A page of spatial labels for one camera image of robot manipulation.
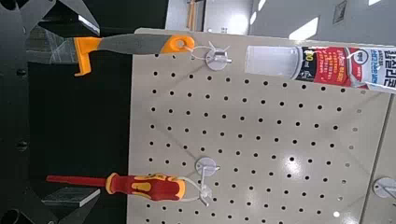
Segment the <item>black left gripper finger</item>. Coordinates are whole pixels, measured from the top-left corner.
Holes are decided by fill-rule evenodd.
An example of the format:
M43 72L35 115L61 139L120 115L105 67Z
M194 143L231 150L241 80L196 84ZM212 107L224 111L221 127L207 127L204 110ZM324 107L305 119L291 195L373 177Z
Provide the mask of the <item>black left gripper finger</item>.
M61 37L99 36L100 26L83 0L18 0L27 34L39 26Z
M57 189L39 202L45 212L41 220L19 209L18 224L84 224L100 194L96 188Z

